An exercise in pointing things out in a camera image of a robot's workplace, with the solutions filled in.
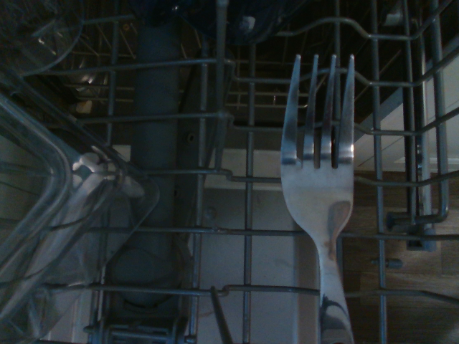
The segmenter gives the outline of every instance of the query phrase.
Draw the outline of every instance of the wooden floor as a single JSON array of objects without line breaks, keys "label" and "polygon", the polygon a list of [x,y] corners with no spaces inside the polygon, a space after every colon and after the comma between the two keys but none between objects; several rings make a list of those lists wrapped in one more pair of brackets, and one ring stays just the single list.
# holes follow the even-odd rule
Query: wooden floor
[{"label": "wooden floor", "polygon": [[[403,180],[401,173],[386,173],[386,180]],[[437,234],[459,234],[459,181],[450,182],[448,219],[435,225]],[[384,190],[384,213],[404,211],[403,188]],[[346,231],[377,231],[376,192],[355,185],[354,211]],[[344,239],[344,288],[346,291],[378,288],[378,241]],[[386,286],[416,289],[459,297],[459,242],[438,242],[434,252],[411,251],[405,241],[386,241],[386,258],[400,259],[400,269],[387,269]],[[357,343],[379,342],[379,298],[348,300]],[[388,297],[388,341],[391,344],[459,343],[459,307],[425,297]]]}]

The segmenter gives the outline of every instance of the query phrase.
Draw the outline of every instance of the fork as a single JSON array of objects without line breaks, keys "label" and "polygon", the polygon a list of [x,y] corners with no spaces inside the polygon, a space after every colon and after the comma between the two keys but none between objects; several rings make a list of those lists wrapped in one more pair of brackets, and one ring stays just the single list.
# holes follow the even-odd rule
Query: fork
[{"label": "fork", "polygon": [[[333,92],[336,56],[331,58],[320,145],[314,135],[318,55],[314,56],[306,111],[303,154],[297,157],[298,92],[301,56],[297,55],[288,92],[280,175],[288,210],[317,246],[321,272],[319,342],[353,344],[349,312],[344,298],[336,239],[351,216],[354,192],[354,56],[351,55],[336,143],[332,141]],[[338,150],[336,167],[333,154]]]}]

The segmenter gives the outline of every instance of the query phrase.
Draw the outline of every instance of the fork tine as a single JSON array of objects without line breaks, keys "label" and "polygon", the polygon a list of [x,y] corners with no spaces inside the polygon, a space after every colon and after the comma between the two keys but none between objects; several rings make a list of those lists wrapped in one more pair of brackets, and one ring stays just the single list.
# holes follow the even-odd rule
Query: fork tine
[{"label": "fork tine", "polygon": [[317,91],[318,55],[314,55],[311,86],[309,87],[308,109],[304,128],[303,160],[313,160],[314,157],[314,122],[316,117],[316,91]]},{"label": "fork tine", "polygon": [[296,162],[296,131],[298,123],[298,92],[300,87],[301,56],[296,55],[292,80],[288,91],[287,108],[285,109],[282,144],[280,146],[281,163]]},{"label": "fork tine", "polygon": [[354,56],[351,55],[347,69],[346,88],[344,89],[341,123],[339,126],[338,163],[354,157],[354,150],[352,149],[354,144],[354,68]]},{"label": "fork tine", "polygon": [[333,92],[335,90],[336,55],[331,57],[325,108],[322,119],[321,160],[331,160],[331,119],[333,117]]}]

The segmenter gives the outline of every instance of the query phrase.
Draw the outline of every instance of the fork handle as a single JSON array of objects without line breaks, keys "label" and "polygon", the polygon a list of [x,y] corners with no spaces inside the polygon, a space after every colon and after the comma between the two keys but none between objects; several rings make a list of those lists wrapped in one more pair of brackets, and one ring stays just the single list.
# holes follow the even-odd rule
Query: fork handle
[{"label": "fork handle", "polygon": [[336,259],[319,252],[321,268],[320,344],[354,344],[351,321]]}]

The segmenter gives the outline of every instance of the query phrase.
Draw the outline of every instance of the metal wire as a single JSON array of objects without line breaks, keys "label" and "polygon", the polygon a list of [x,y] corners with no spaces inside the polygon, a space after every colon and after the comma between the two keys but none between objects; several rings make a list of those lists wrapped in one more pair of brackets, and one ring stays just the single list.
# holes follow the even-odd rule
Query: metal wire
[{"label": "metal wire", "polygon": [[[341,46],[341,26],[346,25],[351,27],[354,32],[369,40],[369,46],[371,48],[371,79],[368,79],[364,75],[356,72],[356,79],[365,87],[371,90],[372,97],[372,128],[365,127],[364,125],[355,125],[356,130],[372,135],[374,140],[374,170],[375,179],[370,180],[368,178],[356,177],[355,182],[364,183],[369,186],[376,188],[377,195],[377,232],[374,234],[360,234],[344,232],[341,234],[341,238],[353,239],[373,239],[377,240],[379,247],[379,259],[378,259],[378,289],[352,292],[347,293],[347,297],[362,297],[362,296],[377,296],[379,298],[379,342],[387,343],[387,298],[398,295],[398,296],[421,296],[430,297],[435,300],[442,300],[444,302],[459,304],[459,300],[454,297],[448,297],[446,295],[440,295],[432,292],[426,292],[423,290],[390,290],[386,288],[386,259],[385,252],[388,242],[392,240],[405,240],[405,241],[457,241],[459,240],[459,234],[449,235],[409,235],[409,234],[388,234],[385,231],[384,225],[384,199],[383,193],[384,188],[388,187],[402,187],[407,189],[408,202],[407,218],[398,218],[398,224],[425,224],[442,221],[446,217],[448,211],[448,179],[459,176],[459,171],[453,171],[448,173],[448,155],[447,155],[447,142],[446,142],[446,122],[456,115],[459,114],[459,108],[450,111],[445,114],[445,103],[444,103],[444,92],[443,92],[443,69],[451,63],[457,56],[459,56],[459,47],[451,50],[446,56],[442,53],[442,34],[440,31],[440,15],[445,9],[453,2],[453,0],[441,1],[438,0],[430,1],[430,15],[415,31],[411,32],[411,22],[408,17],[408,1],[402,1],[402,13],[403,13],[403,34],[381,34],[378,32],[378,20],[379,14],[377,13],[377,0],[369,1],[369,16],[370,16],[370,32],[365,30],[360,23],[354,19],[346,18],[341,16],[340,1],[334,1],[333,17],[327,17],[315,20],[314,22],[305,25],[304,27],[295,31],[280,32],[279,37],[285,37],[285,50],[282,54],[283,61],[278,62],[281,65],[291,65],[291,62],[285,61],[287,38],[294,37],[299,34],[304,34],[303,39],[306,42],[307,33],[315,27],[324,27],[327,24],[332,24],[333,29],[333,51],[337,56],[337,77],[336,86],[337,94],[339,95],[339,85],[341,74],[347,73],[347,69],[340,67],[340,54],[342,50]],[[162,288],[145,288],[145,287],[126,287],[119,285],[100,285],[94,284],[89,286],[61,286],[51,287],[55,292],[59,290],[76,290],[80,288],[89,288],[91,290],[100,290],[105,292],[114,291],[131,291],[131,292],[148,292],[158,294],[170,294],[170,295],[186,295],[191,298],[191,306],[189,313],[189,334],[191,337],[196,337],[198,332],[198,307],[200,297],[212,297],[214,308],[218,311],[217,320],[219,321],[220,330],[222,331],[222,339],[224,343],[231,343],[231,335],[227,329],[227,325],[224,321],[224,313],[221,306],[219,305],[218,297],[224,297],[232,291],[239,291],[243,293],[243,311],[242,311],[242,342],[250,343],[250,322],[252,317],[251,312],[251,293],[252,292],[291,292],[301,293],[309,295],[318,295],[318,290],[312,290],[308,288],[299,288],[291,286],[260,286],[252,285],[252,237],[253,236],[272,236],[272,237],[296,237],[303,236],[303,231],[272,231],[272,230],[254,230],[252,228],[252,212],[253,212],[253,186],[255,183],[280,183],[279,178],[267,178],[254,176],[254,150],[255,150],[255,133],[257,132],[279,132],[282,130],[281,127],[260,127],[255,123],[255,111],[256,108],[264,106],[255,103],[256,95],[263,96],[282,96],[285,97],[284,92],[260,92],[255,91],[257,84],[271,84],[271,85],[288,85],[290,79],[287,78],[274,78],[274,77],[257,77],[256,70],[257,65],[265,64],[267,62],[260,62],[256,60],[256,47],[250,47],[249,59],[236,61],[225,59],[224,55],[224,38],[225,38],[225,25],[226,22],[226,10],[228,1],[218,0],[217,1],[217,57],[208,57],[207,50],[208,44],[206,39],[202,42],[199,41],[199,46],[202,44],[202,55],[200,58],[194,59],[180,59],[154,63],[130,63],[130,64],[118,64],[118,58],[120,56],[119,48],[119,22],[133,20],[132,15],[115,15],[104,18],[87,19],[85,25],[94,25],[101,23],[113,23],[113,35],[111,42],[111,53],[110,53],[110,65],[99,66],[99,67],[87,67],[78,70],[50,70],[43,72],[43,75],[74,75],[74,74],[86,74],[86,73],[105,73],[108,72],[110,75],[109,85],[81,85],[81,84],[68,84],[68,87],[92,87],[100,89],[108,89],[108,98],[90,98],[91,100],[108,101],[108,116],[92,116],[91,118],[81,119],[80,122],[86,125],[96,123],[107,123],[108,124],[108,137],[107,141],[111,143],[111,128],[112,123],[136,123],[141,121],[151,120],[164,120],[164,119],[196,119],[199,121],[199,157],[198,157],[198,168],[188,170],[161,170],[161,171],[146,171],[150,175],[176,175],[176,174],[195,174],[197,175],[197,201],[196,201],[196,221],[195,226],[192,227],[141,227],[139,231],[144,232],[155,232],[155,233],[187,233],[192,234],[193,238],[193,275],[192,275],[192,288],[191,289],[162,289]],[[432,65],[430,69],[426,70],[420,76],[413,75],[413,52],[411,43],[417,39],[421,39],[424,35],[430,35],[430,41],[432,42]],[[404,46],[404,50],[401,56],[404,60],[405,78],[403,81],[399,80],[380,80],[380,74],[382,68],[379,63],[379,43],[381,41],[387,42],[401,42]],[[240,76],[240,64],[248,63],[249,73],[246,77]],[[216,64],[216,100],[217,100],[217,111],[214,113],[207,112],[207,79],[208,79],[208,65]],[[120,71],[132,71],[141,70],[147,68],[163,68],[170,66],[180,67],[191,67],[193,65],[201,66],[201,99],[200,99],[200,111],[199,113],[179,113],[179,114],[164,114],[155,116],[119,116],[115,115],[115,102],[116,101],[131,101],[130,99],[116,99],[116,90],[132,90],[132,87],[117,87],[117,72]],[[224,107],[224,69],[225,66],[230,66],[233,70],[233,81],[237,83],[247,83],[247,103],[240,103],[240,95],[245,95],[243,91],[232,91],[233,95],[237,95],[238,101],[236,104],[227,103],[226,106],[247,107],[247,125],[235,125],[233,123],[232,116],[223,111]],[[323,68],[318,71],[320,75],[328,74],[328,68]],[[301,81],[306,81],[311,77],[310,73],[305,73],[301,76]],[[424,125],[421,128],[415,127],[415,94],[413,93],[413,87],[422,86],[426,81],[433,79],[434,93],[435,93],[435,120],[430,124]],[[404,130],[382,130],[381,129],[381,87],[402,87],[404,89]],[[339,119],[339,96],[335,99],[336,120]],[[272,108],[283,107],[284,105],[266,105]],[[214,168],[206,168],[204,164],[205,154],[205,133],[208,119],[217,119],[220,127],[220,143],[224,143],[224,137],[226,135],[226,124],[235,130],[242,130],[247,133],[247,147],[246,147],[246,173],[245,176],[233,176],[233,172],[222,168],[222,151],[223,146],[217,149],[216,153],[216,164]],[[431,178],[418,180],[416,178],[416,145],[415,140],[417,137],[426,133],[429,130],[436,131],[436,148],[437,148],[437,168],[438,175]],[[407,167],[407,180],[406,181],[385,181],[383,179],[383,166],[382,166],[382,136],[398,136],[405,139],[405,161]],[[209,228],[203,226],[202,214],[204,204],[204,178],[207,175],[219,174],[226,176],[228,181],[245,184],[245,225],[243,229],[223,229],[223,228]],[[433,215],[422,215],[419,214],[417,208],[417,190],[424,186],[432,184],[439,184],[439,205],[440,209],[437,214]],[[116,228],[93,228],[93,231],[125,231],[126,229]],[[238,235],[243,236],[245,239],[244,247],[244,284],[243,285],[227,285],[222,290],[202,290],[200,289],[200,265],[201,265],[201,240],[203,234],[215,234],[215,235]]]}]

